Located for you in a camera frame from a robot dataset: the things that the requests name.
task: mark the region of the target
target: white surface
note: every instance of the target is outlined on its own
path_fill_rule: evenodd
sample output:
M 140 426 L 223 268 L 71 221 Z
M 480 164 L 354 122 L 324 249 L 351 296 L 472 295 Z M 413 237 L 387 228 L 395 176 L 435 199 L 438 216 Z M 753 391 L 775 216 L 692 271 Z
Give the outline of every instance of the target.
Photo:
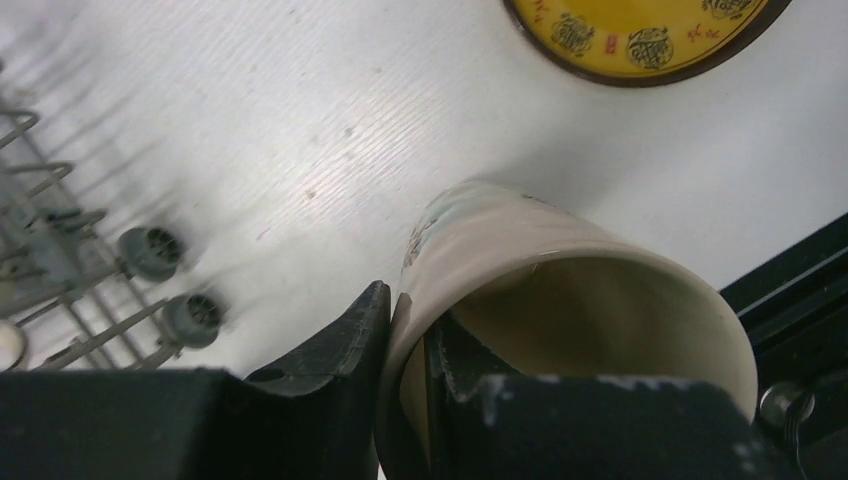
M 182 226 L 169 288 L 215 286 L 233 321 L 177 363 L 243 374 L 395 286 L 423 206 L 470 177 L 733 281 L 848 209 L 846 21 L 793 2 L 719 68 L 637 91 L 547 64 L 497 0 L 16 0 L 0 85 L 110 238 Z

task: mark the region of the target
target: dish rack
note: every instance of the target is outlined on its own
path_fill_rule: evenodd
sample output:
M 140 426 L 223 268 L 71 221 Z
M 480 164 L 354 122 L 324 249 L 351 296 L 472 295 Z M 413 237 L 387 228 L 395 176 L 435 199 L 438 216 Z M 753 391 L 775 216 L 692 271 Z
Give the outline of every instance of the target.
M 46 158 L 27 133 L 38 114 L 13 108 L 0 96 L 0 121 L 0 350 L 10 358 L 5 368 L 30 367 L 24 327 L 37 320 L 64 317 L 77 334 L 34 369 L 78 361 L 95 369 L 157 368 L 184 347 L 215 341 L 223 310 L 213 298 L 189 292 L 151 303 L 140 288 L 139 279 L 158 283 L 176 273 L 184 251 L 177 237 L 162 227 L 135 227 L 111 248 L 95 229 L 106 210 L 82 209 L 62 184 L 74 165 Z M 28 154 L 14 154 L 22 149 Z M 109 305 L 97 289 L 106 279 L 126 291 L 134 313 L 122 318 Z M 78 308 L 83 299 L 93 308 Z M 143 322 L 158 336 L 152 354 L 143 353 L 129 332 Z M 105 328 L 98 331 L 97 325 Z M 116 359 L 115 347 L 131 360 Z

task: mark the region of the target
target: yellow plate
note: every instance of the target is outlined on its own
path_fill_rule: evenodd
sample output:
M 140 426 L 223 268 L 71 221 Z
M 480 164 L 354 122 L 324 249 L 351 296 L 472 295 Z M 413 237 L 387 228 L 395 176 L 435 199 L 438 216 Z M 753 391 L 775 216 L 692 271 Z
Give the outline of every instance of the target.
M 754 41 L 790 0 L 505 0 L 533 44 L 568 71 L 648 87 L 698 75 Z

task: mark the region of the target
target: gray roller wheel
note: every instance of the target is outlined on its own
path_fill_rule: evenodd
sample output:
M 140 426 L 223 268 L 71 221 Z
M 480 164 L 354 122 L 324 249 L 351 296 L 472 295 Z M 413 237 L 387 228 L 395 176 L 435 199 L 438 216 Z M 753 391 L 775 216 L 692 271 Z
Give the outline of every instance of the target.
M 127 272 L 151 282 L 164 282 L 177 273 L 180 241 L 164 228 L 133 228 L 118 239 Z
M 203 348 L 218 338 L 222 312 L 206 295 L 191 294 L 168 301 L 162 317 L 172 340 L 189 348 Z

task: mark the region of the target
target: white ceramic cup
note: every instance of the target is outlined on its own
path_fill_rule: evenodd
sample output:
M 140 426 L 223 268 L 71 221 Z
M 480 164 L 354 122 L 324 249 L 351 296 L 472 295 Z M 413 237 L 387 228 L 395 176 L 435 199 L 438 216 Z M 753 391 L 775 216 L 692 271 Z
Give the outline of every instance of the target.
M 413 232 L 399 290 L 375 425 L 384 464 L 409 448 L 397 438 L 398 399 L 426 454 L 423 351 L 416 345 L 449 309 L 524 373 L 702 380 L 754 417 L 751 345 L 715 289 L 532 197 L 482 182 L 441 194 Z M 386 472 L 400 476 L 398 468 Z
M 28 347 L 23 330 L 14 322 L 0 319 L 0 372 L 26 370 L 29 366 Z

